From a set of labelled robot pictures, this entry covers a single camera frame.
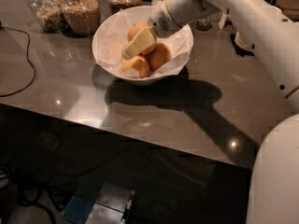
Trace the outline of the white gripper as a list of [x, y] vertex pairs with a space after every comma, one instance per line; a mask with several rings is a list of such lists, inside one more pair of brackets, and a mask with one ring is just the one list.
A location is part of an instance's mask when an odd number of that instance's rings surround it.
[[148, 18], [150, 27], [138, 31], [121, 52], [125, 60], [130, 60], [156, 45], [157, 36], [168, 38], [186, 24], [203, 19], [218, 9], [205, 0], [163, 0]]

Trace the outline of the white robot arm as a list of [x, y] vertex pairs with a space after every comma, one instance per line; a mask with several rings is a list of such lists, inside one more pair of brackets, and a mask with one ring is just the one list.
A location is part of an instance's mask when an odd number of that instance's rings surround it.
[[[222, 11], [293, 106], [299, 108], [299, 26], [264, 0], [164, 0], [149, 29], [122, 52], [129, 60], [190, 21]], [[280, 122], [259, 148], [250, 182], [246, 224], [299, 224], [299, 114]]]

